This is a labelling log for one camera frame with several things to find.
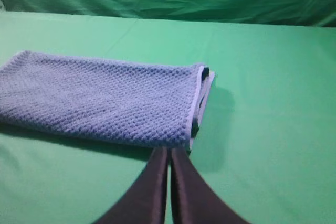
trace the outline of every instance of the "blue towel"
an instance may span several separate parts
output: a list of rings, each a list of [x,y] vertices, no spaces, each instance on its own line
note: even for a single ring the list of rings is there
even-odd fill
[[[0,68],[0,122],[148,147],[191,149],[214,73],[24,51]]]

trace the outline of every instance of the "green tablecloth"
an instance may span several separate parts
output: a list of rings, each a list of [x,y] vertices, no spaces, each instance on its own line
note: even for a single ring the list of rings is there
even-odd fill
[[[336,222],[336,29],[0,13],[0,64],[24,49],[206,63],[203,178],[252,223]],[[0,124],[0,223],[92,223],[149,154]]]

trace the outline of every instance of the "folded towel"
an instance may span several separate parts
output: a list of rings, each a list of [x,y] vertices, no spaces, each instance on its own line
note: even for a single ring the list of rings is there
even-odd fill
[[[0,68],[0,122],[122,144],[190,149],[214,73],[24,51]]]

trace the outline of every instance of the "towel fold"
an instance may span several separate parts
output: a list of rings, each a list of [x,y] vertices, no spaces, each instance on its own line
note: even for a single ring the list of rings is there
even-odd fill
[[[191,149],[214,73],[24,51],[0,68],[0,122],[148,147]]]

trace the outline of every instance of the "towel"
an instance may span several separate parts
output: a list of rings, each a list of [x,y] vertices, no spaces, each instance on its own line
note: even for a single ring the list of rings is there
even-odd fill
[[[0,68],[0,122],[52,134],[191,149],[214,73],[23,51]]]

